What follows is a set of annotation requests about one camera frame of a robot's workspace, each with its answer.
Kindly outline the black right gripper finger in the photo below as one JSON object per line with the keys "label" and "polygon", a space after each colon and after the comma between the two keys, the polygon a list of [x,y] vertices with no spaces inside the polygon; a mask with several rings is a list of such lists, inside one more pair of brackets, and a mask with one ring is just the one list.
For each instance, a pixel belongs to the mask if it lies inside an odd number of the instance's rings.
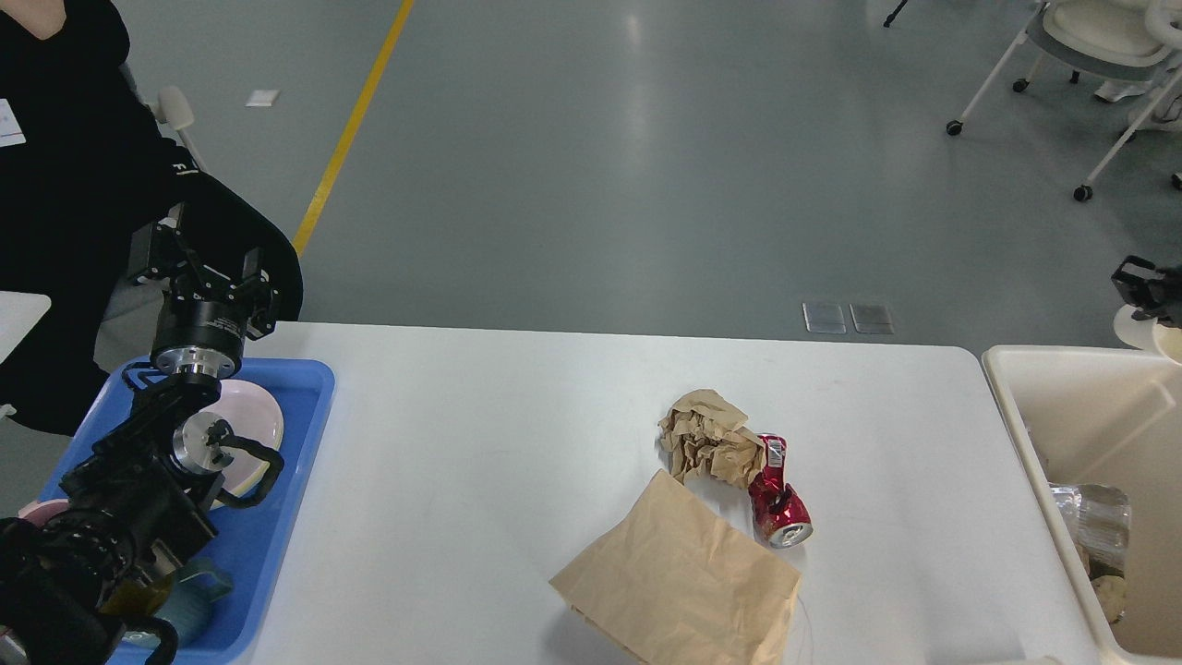
{"label": "black right gripper finger", "polygon": [[1157,321],[1165,328],[1181,324],[1181,265],[1158,268],[1144,257],[1126,256],[1110,281],[1135,321]]}

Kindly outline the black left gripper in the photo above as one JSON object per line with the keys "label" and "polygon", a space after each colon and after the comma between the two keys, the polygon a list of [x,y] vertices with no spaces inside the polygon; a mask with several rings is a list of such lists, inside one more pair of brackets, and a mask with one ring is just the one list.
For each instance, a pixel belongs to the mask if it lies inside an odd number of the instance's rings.
{"label": "black left gripper", "polygon": [[155,369],[229,379],[241,369],[246,338],[274,332],[280,294],[262,268],[262,248],[245,254],[242,274],[232,283],[188,243],[183,219],[186,202],[134,233],[126,283],[152,283],[165,294],[152,337]]}

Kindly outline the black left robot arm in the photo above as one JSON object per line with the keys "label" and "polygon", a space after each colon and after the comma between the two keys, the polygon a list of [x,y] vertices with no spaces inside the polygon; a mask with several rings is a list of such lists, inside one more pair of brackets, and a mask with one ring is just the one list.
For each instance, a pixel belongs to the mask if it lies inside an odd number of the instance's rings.
{"label": "black left robot arm", "polygon": [[282,455],[212,416],[245,341],[275,328],[279,291],[251,248],[238,278],[206,265],[183,236],[186,207],[136,232],[137,282],[165,282],[151,357],[126,366],[126,420],[61,476],[64,511],[41,526],[4,519],[4,663],[104,664],[126,632],[157,640],[151,664],[180,647],[152,614],[105,613],[123,583],[150,586],[217,535],[212,506],[247,509],[269,497]]}

